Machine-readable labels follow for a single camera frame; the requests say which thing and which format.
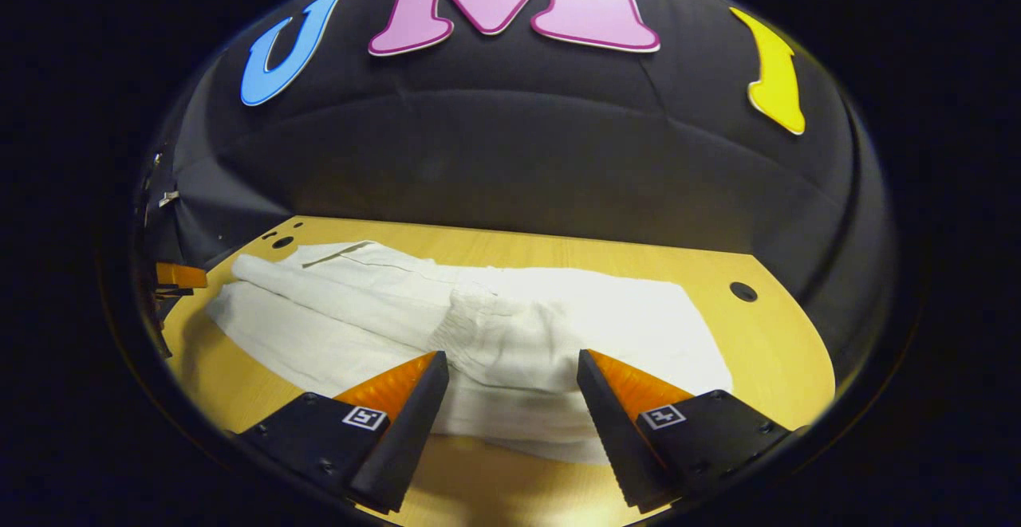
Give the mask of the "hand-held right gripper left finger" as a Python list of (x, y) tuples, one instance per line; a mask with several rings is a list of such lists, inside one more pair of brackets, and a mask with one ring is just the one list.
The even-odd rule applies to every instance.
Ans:
[(256, 462), (318, 497), (401, 509), (450, 380), (434, 350), (335, 396), (304, 392), (238, 435)]

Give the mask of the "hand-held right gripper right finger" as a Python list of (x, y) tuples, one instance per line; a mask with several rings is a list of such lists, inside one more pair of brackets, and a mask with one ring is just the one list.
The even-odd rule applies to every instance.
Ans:
[(798, 432), (721, 389), (692, 394), (593, 349), (577, 383), (627, 505), (690, 509), (747, 478)]

